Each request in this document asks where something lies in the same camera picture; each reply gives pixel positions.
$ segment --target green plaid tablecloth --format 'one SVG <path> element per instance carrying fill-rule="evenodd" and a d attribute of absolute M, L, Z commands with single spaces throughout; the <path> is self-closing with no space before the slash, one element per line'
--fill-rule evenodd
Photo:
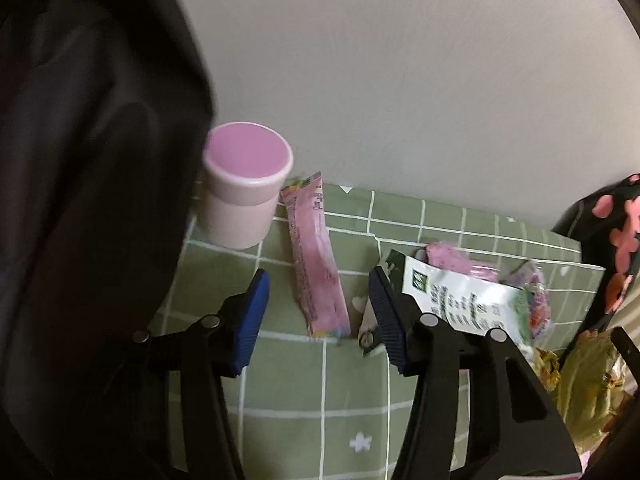
<path fill-rule="evenodd" d="M 580 262 L 580 244 L 526 222 L 487 212 L 366 189 L 324 186 L 326 224 L 340 269 L 354 334 L 367 275 L 381 254 L 414 254 L 448 240 L 473 259 L 513 269 L 533 258 L 545 272 L 555 329 L 542 342 L 561 351 L 571 341 L 602 276 Z M 390 367 L 384 347 L 366 358 L 355 340 L 314 340 L 296 304 L 296 279 L 284 208 L 267 237 L 245 251 L 216 247 L 191 222 L 171 291 L 151 323 L 154 334 L 185 329 L 245 290 L 255 270 L 271 278 L 271 297 L 251 364 L 225 380 L 230 423 L 248 480 L 387 479 L 402 445 L 415 380 Z M 174 463 L 186 468 L 179 381 L 170 420 Z M 452 467 L 462 466 L 468 430 L 468 377 L 460 375 Z"/>

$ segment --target gray wall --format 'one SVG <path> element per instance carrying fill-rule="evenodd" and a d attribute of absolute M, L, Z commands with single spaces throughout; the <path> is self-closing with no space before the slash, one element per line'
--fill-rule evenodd
<path fill-rule="evenodd" d="M 294 172 L 550 226 L 640 171 L 640 40 L 616 0 L 183 0 L 219 121 Z"/>

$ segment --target pink container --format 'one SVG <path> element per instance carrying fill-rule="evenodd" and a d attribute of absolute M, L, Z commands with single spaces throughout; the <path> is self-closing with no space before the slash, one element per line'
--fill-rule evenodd
<path fill-rule="evenodd" d="M 207 136 L 202 163 L 202 229 L 213 243 L 231 249 L 260 243 L 293 166 L 289 143 L 261 124 L 220 124 Z"/>

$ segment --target pink wrapper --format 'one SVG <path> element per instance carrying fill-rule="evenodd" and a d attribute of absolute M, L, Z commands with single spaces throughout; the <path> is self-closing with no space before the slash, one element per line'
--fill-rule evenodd
<path fill-rule="evenodd" d="M 313 337 L 350 333 L 338 266 L 324 223 L 322 175 L 318 172 L 280 193 L 287 208 L 299 302 Z"/>
<path fill-rule="evenodd" d="M 433 267 L 451 270 L 460 274 L 472 276 L 478 280 L 498 283 L 498 269 L 486 262 L 469 260 L 460 254 L 451 244 L 446 242 L 434 242 L 425 247 L 427 263 Z"/>

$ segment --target pink lid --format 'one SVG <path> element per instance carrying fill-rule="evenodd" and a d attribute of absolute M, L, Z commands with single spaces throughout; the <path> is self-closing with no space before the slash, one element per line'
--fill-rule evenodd
<path fill-rule="evenodd" d="M 209 132 L 208 166 L 241 178 L 274 176 L 292 165 L 291 148 L 278 133 L 255 123 L 227 123 Z"/>

